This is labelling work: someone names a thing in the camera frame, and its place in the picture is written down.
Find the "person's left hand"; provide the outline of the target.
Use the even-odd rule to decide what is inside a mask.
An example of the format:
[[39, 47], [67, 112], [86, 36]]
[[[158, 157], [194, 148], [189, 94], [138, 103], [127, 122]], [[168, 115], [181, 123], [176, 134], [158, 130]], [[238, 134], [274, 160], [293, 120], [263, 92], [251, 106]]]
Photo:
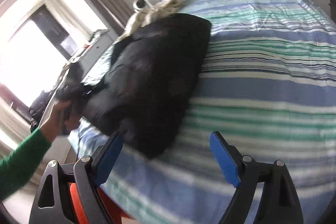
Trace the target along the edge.
[[42, 135], [52, 143], [58, 136], [59, 130], [64, 126], [67, 130], [72, 131], [77, 129], [80, 125], [80, 114], [71, 114], [68, 120], [64, 120], [63, 124], [60, 124], [62, 120], [60, 118], [63, 111], [71, 104], [71, 101], [58, 101], [51, 110], [49, 118], [40, 126]]

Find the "green sleeved left forearm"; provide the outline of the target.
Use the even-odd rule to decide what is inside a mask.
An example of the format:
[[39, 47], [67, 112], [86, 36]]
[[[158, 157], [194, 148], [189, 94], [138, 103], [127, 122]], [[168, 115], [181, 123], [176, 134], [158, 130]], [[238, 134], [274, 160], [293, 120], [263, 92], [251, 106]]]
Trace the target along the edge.
[[1, 159], [1, 200], [25, 186], [39, 167], [51, 143], [36, 129], [8, 157]]

